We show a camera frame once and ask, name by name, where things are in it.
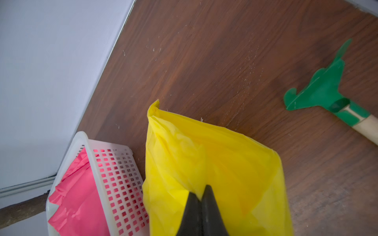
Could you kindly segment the plain yellow raincoat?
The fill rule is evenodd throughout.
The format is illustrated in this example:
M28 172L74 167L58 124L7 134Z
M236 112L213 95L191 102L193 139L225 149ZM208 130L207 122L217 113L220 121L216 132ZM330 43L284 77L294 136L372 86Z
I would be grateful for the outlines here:
M231 236L294 234L279 155L247 137L178 114L148 109L143 202L150 234L174 236L190 193L211 186Z

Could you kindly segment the pink raincoat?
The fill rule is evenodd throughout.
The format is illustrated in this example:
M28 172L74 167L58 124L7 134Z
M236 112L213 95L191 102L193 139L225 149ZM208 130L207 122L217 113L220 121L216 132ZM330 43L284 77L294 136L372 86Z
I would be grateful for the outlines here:
M109 236L85 149L70 164L49 202L58 205L48 223L61 236Z

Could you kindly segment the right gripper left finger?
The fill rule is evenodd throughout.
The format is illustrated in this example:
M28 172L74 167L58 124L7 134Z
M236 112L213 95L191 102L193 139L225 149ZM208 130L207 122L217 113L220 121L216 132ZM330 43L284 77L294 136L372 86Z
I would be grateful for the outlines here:
M189 193L181 224L176 236L202 236L202 204L194 193Z

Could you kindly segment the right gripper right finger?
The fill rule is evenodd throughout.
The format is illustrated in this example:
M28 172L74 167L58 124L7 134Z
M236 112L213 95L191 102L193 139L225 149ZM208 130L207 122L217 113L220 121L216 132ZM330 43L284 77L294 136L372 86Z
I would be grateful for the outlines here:
M204 236L229 236L210 185L205 187L201 199L201 209Z

